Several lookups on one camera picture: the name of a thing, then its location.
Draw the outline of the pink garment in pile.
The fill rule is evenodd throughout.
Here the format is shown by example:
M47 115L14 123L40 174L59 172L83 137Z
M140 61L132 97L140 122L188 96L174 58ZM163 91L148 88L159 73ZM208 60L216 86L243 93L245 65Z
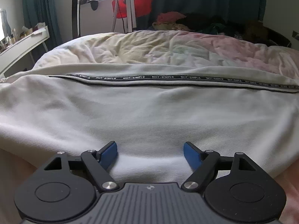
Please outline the pink garment in pile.
M175 23L179 19L183 19L186 16L176 11L171 11L167 13L160 13L157 16L157 23Z

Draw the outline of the teal curtain left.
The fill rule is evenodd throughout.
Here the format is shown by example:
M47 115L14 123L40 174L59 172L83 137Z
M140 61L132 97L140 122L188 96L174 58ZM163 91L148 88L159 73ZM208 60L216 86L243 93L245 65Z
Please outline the teal curtain left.
M22 0L22 6L25 27L33 28L43 22L48 27L50 35L50 38L46 40L48 50L62 44L55 0Z

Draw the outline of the white zip-up jacket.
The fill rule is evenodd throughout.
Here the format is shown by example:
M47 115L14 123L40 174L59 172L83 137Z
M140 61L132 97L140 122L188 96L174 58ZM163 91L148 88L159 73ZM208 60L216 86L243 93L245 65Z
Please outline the white zip-up jacket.
M67 64L1 82L1 149L40 166L115 141L119 181L177 181L182 147L244 152L272 176L298 159L298 80L256 69Z

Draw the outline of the pastel pink blue duvet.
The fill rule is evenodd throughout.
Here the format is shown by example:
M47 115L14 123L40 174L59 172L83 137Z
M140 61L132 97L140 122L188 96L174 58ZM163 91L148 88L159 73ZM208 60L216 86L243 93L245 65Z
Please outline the pastel pink blue duvet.
M67 64L141 64L191 68L231 66L256 69L298 80L298 51L296 50L253 44L223 35L184 31L143 30L129 34L102 33L83 36L49 51L31 70ZM34 166L23 158L1 149L1 223L20 222L14 205L14 192L40 166ZM279 175L272 177L287 193L287 204L281 221L298 223L298 159ZM118 183L177 182L116 181Z

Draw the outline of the garment steamer stand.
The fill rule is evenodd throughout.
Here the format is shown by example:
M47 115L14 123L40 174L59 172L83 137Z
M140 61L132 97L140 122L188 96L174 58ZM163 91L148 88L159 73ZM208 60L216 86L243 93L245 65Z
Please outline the garment steamer stand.
M134 0L125 0L125 4L126 4L126 15L127 15L127 29L125 29L125 27L123 27L124 33L131 33L137 29L135 3L134 3ZM121 19L123 19L124 17L122 16L122 12L120 10L119 0L115 0L111 32L115 31L118 12L120 12Z

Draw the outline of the red cloth on stand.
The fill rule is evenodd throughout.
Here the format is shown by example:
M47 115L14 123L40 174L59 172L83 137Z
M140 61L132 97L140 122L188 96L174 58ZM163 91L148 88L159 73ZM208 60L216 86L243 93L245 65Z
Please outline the red cloth on stand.
M152 11L152 1L153 0L134 0L135 6L135 16L142 17L145 15L149 15ZM125 0L119 0L119 9L117 12L117 19L126 18L126 4Z

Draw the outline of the white dresser desk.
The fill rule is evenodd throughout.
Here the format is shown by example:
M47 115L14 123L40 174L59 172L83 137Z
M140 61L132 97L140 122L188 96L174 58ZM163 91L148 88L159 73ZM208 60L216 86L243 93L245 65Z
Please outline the white dresser desk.
M48 26L34 31L32 34L20 39L20 41L9 46L1 52L1 78L5 78L5 73L15 65L21 58L30 53L39 45L43 45L45 52L49 50L45 41L50 38Z

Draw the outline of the black headboard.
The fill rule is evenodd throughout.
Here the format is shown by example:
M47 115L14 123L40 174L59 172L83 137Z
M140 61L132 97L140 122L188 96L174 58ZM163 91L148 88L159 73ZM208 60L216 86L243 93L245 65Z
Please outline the black headboard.
M245 29L242 38L254 44L264 44L266 46L283 46L291 48L292 43L282 34L265 27L262 22L250 23Z

